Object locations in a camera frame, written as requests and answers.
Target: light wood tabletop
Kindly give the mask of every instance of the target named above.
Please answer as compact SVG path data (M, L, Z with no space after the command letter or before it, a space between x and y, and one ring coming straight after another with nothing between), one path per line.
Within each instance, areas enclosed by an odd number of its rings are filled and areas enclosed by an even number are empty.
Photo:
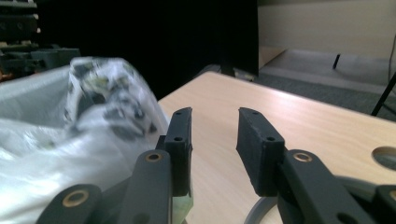
M396 123L216 73L205 73L160 101L169 116L192 108L191 178L194 223L244 223L260 199L236 151L238 109L260 111L287 149L316 154L334 175L396 184L396 172L374 161L378 147L396 147ZM262 223L282 223L276 207Z

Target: round hole in table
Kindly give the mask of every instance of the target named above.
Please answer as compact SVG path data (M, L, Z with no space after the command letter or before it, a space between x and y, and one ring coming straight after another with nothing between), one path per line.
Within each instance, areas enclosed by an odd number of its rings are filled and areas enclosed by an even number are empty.
M373 150L372 156L382 166L396 171L396 147L378 147Z

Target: clear plastic bag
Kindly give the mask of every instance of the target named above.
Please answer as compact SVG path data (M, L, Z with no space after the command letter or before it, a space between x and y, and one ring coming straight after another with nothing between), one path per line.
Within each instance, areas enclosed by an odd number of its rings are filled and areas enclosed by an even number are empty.
M123 59L70 66L0 85L0 222L35 223L76 184L106 190L166 134L145 80Z

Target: wall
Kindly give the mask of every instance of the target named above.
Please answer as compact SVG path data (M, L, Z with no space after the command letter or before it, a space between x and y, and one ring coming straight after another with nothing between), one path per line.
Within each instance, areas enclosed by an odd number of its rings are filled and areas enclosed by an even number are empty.
M271 48L260 46L259 47L259 68L265 66L267 63L271 62L277 55L285 51L282 48Z
M261 47L389 57L396 34L396 1L282 2L259 1Z

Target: black curtain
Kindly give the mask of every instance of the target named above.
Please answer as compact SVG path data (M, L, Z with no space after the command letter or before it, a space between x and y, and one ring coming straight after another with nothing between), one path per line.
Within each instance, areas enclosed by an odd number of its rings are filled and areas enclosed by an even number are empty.
M157 99L212 63L229 75L233 67L258 73L256 1L46 0L37 11L39 44L121 57Z

